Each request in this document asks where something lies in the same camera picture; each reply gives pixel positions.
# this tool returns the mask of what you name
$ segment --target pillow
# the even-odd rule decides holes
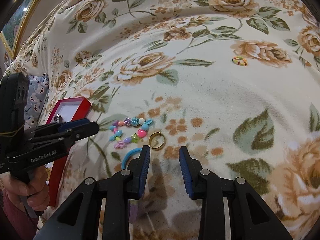
[[[28,76],[30,85],[27,105],[24,109],[24,129],[36,127],[38,118],[44,106],[45,97],[48,93],[48,76]]]

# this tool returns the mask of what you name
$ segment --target purple bead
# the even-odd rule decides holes
[[[131,137],[128,137],[126,139],[123,140],[124,143],[130,143],[131,142]]]
[[[119,122],[119,120],[116,120],[112,125],[113,126],[118,126],[118,122]]]
[[[123,121],[125,126],[131,126],[131,118],[126,118]]]

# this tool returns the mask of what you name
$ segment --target painting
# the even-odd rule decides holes
[[[15,59],[19,52],[21,37],[39,1],[24,0],[10,20],[4,25],[0,38],[11,59]]]

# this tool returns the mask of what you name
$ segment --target colorful hair tie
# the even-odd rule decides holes
[[[241,56],[233,57],[232,58],[232,62],[234,64],[237,64],[237,65],[240,65],[240,66],[247,66],[247,64],[248,64],[248,61],[244,57],[241,57]]]

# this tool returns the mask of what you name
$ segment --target finger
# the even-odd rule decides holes
[[[49,193],[49,186],[47,184],[44,185],[43,189],[32,195],[28,198],[28,204],[30,207],[40,206],[46,199]]]
[[[4,188],[12,194],[19,196],[28,196],[30,194],[28,186],[12,175],[7,175],[3,179]]]
[[[44,210],[46,210],[48,205],[49,205],[49,201],[50,201],[50,196],[48,195],[45,198],[44,202],[41,205],[34,207],[33,210],[35,210],[35,211],[44,211]]]
[[[32,181],[30,181],[30,183],[28,184],[30,195],[40,192],[43,189],[47,181],[47,178],[48,178],[48,174],[44,173],[40,179],[34,178]]]

